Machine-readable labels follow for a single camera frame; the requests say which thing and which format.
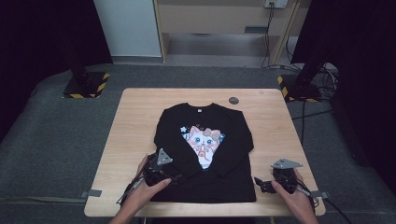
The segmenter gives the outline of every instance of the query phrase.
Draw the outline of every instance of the black curtain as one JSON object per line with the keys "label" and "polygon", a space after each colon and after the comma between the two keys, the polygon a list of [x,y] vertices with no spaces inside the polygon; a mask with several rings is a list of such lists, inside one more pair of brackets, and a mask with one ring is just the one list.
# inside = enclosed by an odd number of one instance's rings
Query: black curtain
{"label": "black curtain", "polygon": [[62,51],[65,39],[82,66],[112,63],[92,0],[1,1],[0,141],[37,82],[71,68]]}
{"label": "black curtain", "polygon": [[[337,67],[332,106],[340,128],[358,159],[373,165],[394,193],[395,15],[394,1],[312,1],[292,58],[305,63],[321,57]],[[316,55],[317,48],[327,53]]]}

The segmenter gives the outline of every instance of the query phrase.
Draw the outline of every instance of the gray carpet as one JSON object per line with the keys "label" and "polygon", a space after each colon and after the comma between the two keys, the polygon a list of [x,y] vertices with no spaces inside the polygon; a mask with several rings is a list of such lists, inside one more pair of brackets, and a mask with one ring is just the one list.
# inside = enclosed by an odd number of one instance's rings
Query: gray carpet
{"label": "gray carpet", "polygon": [[[61,73],[37,84],[24,111],[0,145],[0,198],[75,198],[91,188],[106,139],[126,88],[277,88],[291,72],[253,68],[97,65],[110,78],[100,98],[63,99],[71,77]],[[293,118],[303,103],[288,103]],[[305,114],[331,109],[306,103]],[[294,121],[302,136],[302,120]],[[332,113],[305,118],[304,151],[319,189],[328,191],[353,223],[396,223],[396,200],[373,168],[351,157]],[[322,223],[346,223],[326,204]],[[107,223],[84,216],[83,203],[0,203],[0,223]],[[276,223],[296,223],[276,217]],[[256,223],[270,223],[268,217]]]}

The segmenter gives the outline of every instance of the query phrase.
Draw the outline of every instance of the electrical outlet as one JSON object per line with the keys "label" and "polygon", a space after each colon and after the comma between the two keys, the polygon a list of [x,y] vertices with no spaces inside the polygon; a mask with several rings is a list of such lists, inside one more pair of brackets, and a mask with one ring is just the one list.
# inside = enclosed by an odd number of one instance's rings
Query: electrical outlet
{"label": "electrical outlet", "polygon": [[272,4],[272,7],[275,7],[276,0],[265,0],[264,7],[271,7],[271,4]]}
{"label": "electrical outlet", "polygon": [[264,7],[285,8],[288,0],[265,0]]}

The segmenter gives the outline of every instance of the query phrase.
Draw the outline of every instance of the white wall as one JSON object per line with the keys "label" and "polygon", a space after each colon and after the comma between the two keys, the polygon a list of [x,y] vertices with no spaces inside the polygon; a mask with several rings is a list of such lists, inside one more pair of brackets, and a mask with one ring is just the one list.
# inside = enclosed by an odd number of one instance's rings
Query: white wall
{"label": "white wall", "polygon": [[161,57],[150,0],[94,0],[112,56]]}

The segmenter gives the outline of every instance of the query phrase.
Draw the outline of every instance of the small round object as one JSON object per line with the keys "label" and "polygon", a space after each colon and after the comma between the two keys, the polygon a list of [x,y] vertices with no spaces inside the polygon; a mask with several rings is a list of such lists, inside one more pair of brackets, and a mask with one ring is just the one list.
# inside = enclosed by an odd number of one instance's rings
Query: small round object
{"label": "small round object", "polygon": [[230,102],[230,104],[232,105],[237,105],[239,103],[239,99],[236,97],[230,97],[230,99],[228,100]]}

